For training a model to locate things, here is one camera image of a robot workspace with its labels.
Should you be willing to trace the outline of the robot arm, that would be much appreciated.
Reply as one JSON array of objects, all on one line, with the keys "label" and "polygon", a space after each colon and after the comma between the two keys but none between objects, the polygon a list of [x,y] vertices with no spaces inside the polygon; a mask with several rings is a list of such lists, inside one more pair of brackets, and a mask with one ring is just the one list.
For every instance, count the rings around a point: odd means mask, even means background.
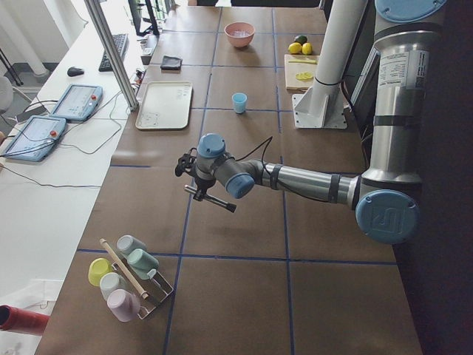
[{"label": "robot arm", "polygon": [[235,198],[255,186],[285,190],[323,203],[342,203],[355,211],[356,222],[368,237],[398,244],[418,229],[421,178],[416,150],[421,130],[429,54],[440,37],[444,1],[377,1],[373,46],[379,54],[370,164],[353,178],[297,169],[263,159],[238,161],[224,139],[201,137],[189,170],[195,200],[218,206],[225,202],[207,191],[221,183]]}]

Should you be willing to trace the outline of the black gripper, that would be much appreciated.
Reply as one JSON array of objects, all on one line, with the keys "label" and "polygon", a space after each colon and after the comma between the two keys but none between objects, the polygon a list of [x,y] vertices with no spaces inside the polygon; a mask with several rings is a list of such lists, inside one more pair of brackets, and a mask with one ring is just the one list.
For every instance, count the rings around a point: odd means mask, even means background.
[{"label": "black gripper", "polygon": [[203,201],[207,196],[207,189],[210,189],[215,185],[216,179],[212,176],[210,178],[203,178],[196,176],[195,183],[197,185],[196,191],[194,193],[194,199],[197,201]]}]

